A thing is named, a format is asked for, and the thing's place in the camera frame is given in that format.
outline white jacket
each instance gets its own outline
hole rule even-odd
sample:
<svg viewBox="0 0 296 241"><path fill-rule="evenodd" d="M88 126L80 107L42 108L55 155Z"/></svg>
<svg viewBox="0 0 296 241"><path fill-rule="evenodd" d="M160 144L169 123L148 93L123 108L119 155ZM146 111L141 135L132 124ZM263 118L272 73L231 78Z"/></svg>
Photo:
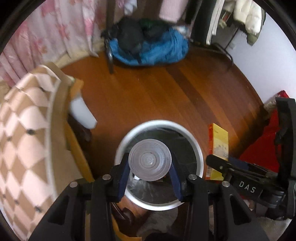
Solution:
<svg viewBox="0 0 296 241"><path fill-rule="evenodd" d="M248 33L258 34L261 29L261 7L252 0L225 0L223 9L232 12L233 6L234 20L244 24Z"/></svg>

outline pink curtain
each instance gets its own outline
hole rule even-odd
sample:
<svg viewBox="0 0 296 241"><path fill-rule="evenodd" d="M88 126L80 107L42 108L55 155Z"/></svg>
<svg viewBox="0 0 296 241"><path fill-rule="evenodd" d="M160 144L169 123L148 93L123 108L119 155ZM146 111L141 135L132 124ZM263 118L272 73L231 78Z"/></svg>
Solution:
<svg viewBox="0 0 296 241"><path fill-rule="evenodd" d="M46 0L17 29L0 55L0 76L10 86L37 65L79 51L95 55L105 28L107 0ZM115 19L122 16L117 0Z"/></svg>

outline metal screw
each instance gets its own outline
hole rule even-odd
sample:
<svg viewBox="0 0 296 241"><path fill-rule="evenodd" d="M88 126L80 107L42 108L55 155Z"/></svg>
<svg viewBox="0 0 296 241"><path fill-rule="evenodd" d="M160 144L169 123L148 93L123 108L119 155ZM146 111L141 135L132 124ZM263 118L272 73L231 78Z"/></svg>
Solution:
<svg viewBox="0 0 296 241"><path fill-rule="evenodd" d="M111 179L111 175L105 174L102 178L103 178L103 180L107 181L107 180Z"/></svg>
<svg viewBox="0 0 296 241"><path fill-rule="evenodd" d="M71 182L70 183L70 187L71 188L75 188L75 187L77 187L78 186L78 183L77 182Z"/></svg>
<svg viewBox="0 0 296 241"><path fill-rule="evenodd" d="M197 179L197 175L195 175L195 174L189 174L189 175L188 175L188 178L189 178L190 180L196 180L196 179Z"/></svg>
<svg viewBox="0 0 296 241"><path fill-rule="evenodd" d="M227 182L227 181L223 181L222 182L222 186L224 186L224 187L229 187L230 186L230 183L229 182Z"/></svg>

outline white wall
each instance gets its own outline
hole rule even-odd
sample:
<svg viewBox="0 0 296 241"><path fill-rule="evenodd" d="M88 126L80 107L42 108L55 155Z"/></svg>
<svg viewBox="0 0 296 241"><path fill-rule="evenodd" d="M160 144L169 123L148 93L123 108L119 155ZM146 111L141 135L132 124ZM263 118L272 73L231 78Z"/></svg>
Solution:
<svg viewBox="0 0 296 241"><path fill-rule="evenodd" d="M280 90L296 99L296 51L269 15L253 46L247 44L241 31L232 43L234 49L228 47L227 51L263 103Z"/></svg>

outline cardboard box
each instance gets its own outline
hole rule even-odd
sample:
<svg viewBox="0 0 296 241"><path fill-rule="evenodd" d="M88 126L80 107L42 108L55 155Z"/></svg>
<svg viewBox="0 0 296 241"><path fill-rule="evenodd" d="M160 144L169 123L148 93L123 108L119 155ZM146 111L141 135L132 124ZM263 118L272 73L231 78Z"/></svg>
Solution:
<svg viewBox="0 0 296 241"><path fill-rule="evenodd" d="M228 132L216 124L209 127L210 153L228 161ZM210 167L207 167L206 180L223 180L222 174Z"/></svg>

